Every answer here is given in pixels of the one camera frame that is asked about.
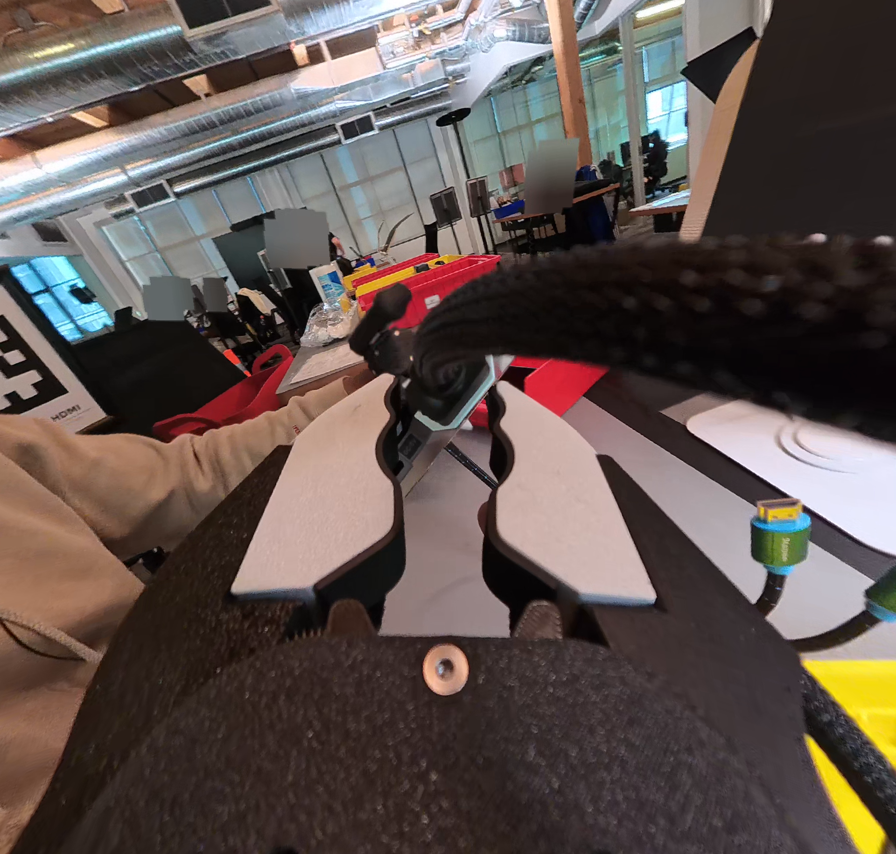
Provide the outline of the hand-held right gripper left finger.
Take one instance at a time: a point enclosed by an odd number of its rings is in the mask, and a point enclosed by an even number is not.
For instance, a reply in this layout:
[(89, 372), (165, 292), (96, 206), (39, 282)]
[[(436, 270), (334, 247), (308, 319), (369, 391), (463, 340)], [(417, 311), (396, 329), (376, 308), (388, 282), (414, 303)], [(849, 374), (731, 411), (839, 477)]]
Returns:
[(297, 435), (233, 579), (235, 599), (385, 605), (406, 566), (403, 495), (386, 452), (397, 389), (380, 375)]

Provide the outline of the black silver hdmi switch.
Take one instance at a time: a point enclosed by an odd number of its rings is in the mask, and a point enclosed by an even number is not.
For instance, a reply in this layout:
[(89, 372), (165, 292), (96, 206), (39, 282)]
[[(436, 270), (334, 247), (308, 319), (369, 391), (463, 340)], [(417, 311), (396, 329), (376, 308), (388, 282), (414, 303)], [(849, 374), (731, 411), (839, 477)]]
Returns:
[(426, 475), (438, 454), (484, 402), (511, 365), (512, 356), (487, 355), (458, 368), (445, 389), (431, 392), (415, 375), (403, 380), (397, 423), (390, 433), (394, 474), (403, 496)]

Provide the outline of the yellow plastic bin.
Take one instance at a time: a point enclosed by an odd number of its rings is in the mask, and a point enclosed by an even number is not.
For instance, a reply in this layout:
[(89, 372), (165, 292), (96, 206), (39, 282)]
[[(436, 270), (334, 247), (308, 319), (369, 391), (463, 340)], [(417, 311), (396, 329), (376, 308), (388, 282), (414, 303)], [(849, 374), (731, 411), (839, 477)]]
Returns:
[[(895, 662), (893, 660), (804, 661), (843, 710), (856, 721), (884, 757), (895, 765)], [(857, 850), (894, 852), (881, 827), (830, 759), (806, 740), (824, 789)]]
[(368, 269), (360, 269), (350, 276), (344, 276), (342, 278), (342, 284), (348, 293), (354, 296), (361, 296), (364, 293), (375, 292), (413, 277), (419, 273), (420, 267), (423, 268), (423, 271), (426, 271), (431, 268), (438, 268), (450, 264), (459, 260), (461, 257), (461, 254), (449, 254), (444, 256), (422, 254), (416, 258), (410, 258), (395, 265), (383, 265), (379, 268), (369, 267)]

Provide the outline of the person's left forearm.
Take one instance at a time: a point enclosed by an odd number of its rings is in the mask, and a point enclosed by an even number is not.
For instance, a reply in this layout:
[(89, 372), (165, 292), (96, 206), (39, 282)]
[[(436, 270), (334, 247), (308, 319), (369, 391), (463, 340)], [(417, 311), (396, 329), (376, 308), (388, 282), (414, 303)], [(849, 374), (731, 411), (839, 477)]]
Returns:
[(56, 456), (56, 485), (69, 507), (117, 557), (173, 549), (279, 446), (374, 379), (364, 369), (285, 407), (202, 436), (163, 444), (134, 434), (74, 437), (79, 453)]

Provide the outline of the white paper sheet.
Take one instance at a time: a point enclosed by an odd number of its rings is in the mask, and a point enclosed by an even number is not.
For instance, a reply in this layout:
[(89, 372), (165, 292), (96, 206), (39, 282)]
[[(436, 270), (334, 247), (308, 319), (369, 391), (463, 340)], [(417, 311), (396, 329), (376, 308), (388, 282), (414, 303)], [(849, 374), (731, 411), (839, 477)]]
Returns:
[(308, 355), (308, 359), (301, 366), (290, 370), (284, 377), (284, 383), (287, 386), (307, 385), (362, 363), (364, 357), (343, 341), (336, 346), (324, 347)]

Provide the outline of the white wipes canister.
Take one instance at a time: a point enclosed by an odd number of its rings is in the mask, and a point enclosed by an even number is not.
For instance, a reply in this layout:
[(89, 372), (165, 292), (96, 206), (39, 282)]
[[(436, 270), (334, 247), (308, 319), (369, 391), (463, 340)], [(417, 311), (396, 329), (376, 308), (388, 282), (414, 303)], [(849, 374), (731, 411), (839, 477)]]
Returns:
[(339, 264), (331, 261), (308, 268), (308, 275), (320, 296), (322, 304), (332, 311), (345, 314), (350, 310), (350, 298), (345, 288)]

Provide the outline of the red plastic bin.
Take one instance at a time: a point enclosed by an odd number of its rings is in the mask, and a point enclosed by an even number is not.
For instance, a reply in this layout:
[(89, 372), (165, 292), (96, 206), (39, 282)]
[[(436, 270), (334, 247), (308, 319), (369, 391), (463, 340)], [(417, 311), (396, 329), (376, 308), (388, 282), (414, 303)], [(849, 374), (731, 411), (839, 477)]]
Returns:
[(503, 381), (558, 416), (609, 372), (605, 366), (525, 356), (500, 356), (496, 367), (504, 368)]
[[(405, 316), (397, 322), (398, 328), (417, 327), (431, 310), (440, 305), (442, 300), (471, 280), (493, 271), (499, 263), (499, 255), (483, 254), (462, 256), (455, 262), (426, 271), (420, 267), (418, 274), (400, 282), (409, 288), (412, 299)], [(383, 289), (356, 296), (356, 302), (362, 314), (370, 309), (375, 295)]]

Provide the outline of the red plastic tub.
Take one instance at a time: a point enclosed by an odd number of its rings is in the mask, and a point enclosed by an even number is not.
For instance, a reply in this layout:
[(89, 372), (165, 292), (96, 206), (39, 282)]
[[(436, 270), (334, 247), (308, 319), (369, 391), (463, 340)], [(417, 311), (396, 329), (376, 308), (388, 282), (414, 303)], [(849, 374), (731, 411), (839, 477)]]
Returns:
[(294, 355), (276, 344), (258, 355), (251, 374), (194, 413), (173, 416), (152, 427), (154, 436), (170, 443), (184, 435), (202, 436), (209, 431), (236, 425), (281, 408), (277, 394)]

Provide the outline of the black panel on tripod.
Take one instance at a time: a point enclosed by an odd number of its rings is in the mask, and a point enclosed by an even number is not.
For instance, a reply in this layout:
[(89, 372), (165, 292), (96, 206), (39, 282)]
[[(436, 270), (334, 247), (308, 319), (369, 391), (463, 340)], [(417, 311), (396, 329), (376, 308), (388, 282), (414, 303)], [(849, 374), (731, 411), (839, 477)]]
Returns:
[(465, 182), (465, 192), (470, 215), (476, 221), (481, 240), (487, 252), (488, 236), (483, 226), (483, 218), (487, 219), (490, 212), (490, 199), (487, 185), (487, 176), (469, 178)]
[(438, 230), (450, 229), (454, 240), (453, 253), (461, 252), (461, 245), (454, 226), (462, 220), (462, 211), (454, 187), (446, 187), (430, 195), (434, 224)]

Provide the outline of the white tablet stand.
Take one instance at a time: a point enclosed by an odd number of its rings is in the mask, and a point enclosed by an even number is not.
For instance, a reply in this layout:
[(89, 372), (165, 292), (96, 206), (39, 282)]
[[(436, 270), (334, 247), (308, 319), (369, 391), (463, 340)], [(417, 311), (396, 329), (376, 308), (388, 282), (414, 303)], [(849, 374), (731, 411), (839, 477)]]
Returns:
[(687, 430), (857, 542), (895, 555), (895, 446), (745, 401)]

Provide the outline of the black floor lamp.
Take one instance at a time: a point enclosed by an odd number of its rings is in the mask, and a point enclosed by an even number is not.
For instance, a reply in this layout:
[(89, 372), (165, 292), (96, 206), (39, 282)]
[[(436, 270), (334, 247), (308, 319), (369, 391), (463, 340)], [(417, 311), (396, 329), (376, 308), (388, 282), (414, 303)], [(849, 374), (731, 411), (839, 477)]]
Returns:
[(467, 108), (452, 109), (438, 116), (435, 120), (435, 125), (443, 133), (449, 163), (454, 174), (454, 187), (457, 189), (458, 200), (468, 226), (470, 240), (476, 245), (481, 245), (481, 247), (476, 248), (477, 254), (489, 254), (490, 248), (482, 220), (473, 215), (471, 201), (468, 197), (469, 181), (473, 175), (470, 171), (462, 136), (462, 123), (468, 116), (469, 109)]

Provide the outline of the person's beige hoodie torso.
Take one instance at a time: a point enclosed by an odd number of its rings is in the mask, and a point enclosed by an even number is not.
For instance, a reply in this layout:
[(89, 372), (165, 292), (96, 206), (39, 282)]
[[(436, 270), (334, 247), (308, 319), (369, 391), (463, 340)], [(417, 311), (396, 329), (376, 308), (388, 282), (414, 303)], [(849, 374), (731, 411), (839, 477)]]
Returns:
[(140, 595), (123, 560), (184, 532), (189, 467), (184, 445), (2, 419), (2, 852), (46, 791)]

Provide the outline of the framed marker tag sign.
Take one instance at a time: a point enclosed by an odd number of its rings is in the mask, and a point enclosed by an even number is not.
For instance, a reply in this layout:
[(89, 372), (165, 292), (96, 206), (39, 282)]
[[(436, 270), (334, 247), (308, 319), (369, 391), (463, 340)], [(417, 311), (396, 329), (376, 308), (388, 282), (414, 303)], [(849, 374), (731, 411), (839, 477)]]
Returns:
[(1, 414), (42, 418), (76, 434), (111, 420), (72, 345), (9, 267), (1, 269)]

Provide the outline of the silver duct with black vents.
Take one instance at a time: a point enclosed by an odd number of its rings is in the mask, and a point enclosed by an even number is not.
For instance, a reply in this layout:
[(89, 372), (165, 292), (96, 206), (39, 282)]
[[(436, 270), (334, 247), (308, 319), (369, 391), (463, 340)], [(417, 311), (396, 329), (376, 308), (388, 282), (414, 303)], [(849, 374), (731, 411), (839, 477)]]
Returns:
[(210, 165), (235, 157), (250, 150), (257, 150), (269, 145), (285, 141), (291, 137), (307, 132), (316, 132), (325, 128), (335, 129), (336, 140), (341, 139), (341, 132), (371, 133), (385, 120), (384, 113), (356, 110), (354, 113), (344, 112), (334, 116), (330, 121), (311, 128), (293, 131), (274, 139), (261, 141), (256, 139), (247, 144), (243, 141), (240, 148), (232, 148), (229, 152), (211, 153), (210, 145), (185, 149), (173, 156), (157, 157), (142, 165), (129, 165), (127, 173), (107, 171), (97, 174), (80, 184), (69, 184), (64, 187), (46, 191), (43, 196), (19, 198), (2, 204), (1, 227), (6, 234), (17, 226), (31, 225), (48, 220), (55, 220), (67, 213), (81, 210), (94, 204), (109, 200), (121, 199), (129, 206), (130, 195), (153, 186), (163, 186), (169, 179), (183, 174), (200, 165)]

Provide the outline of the wooden support post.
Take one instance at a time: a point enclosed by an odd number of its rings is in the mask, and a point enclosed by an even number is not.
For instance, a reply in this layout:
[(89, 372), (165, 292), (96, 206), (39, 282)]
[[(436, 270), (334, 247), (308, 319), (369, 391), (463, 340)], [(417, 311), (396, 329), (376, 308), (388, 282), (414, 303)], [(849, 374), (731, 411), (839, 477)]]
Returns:
[(577, 168), (592, 164), (574, 0), (544, 0), (567, 139), (577, 139)]

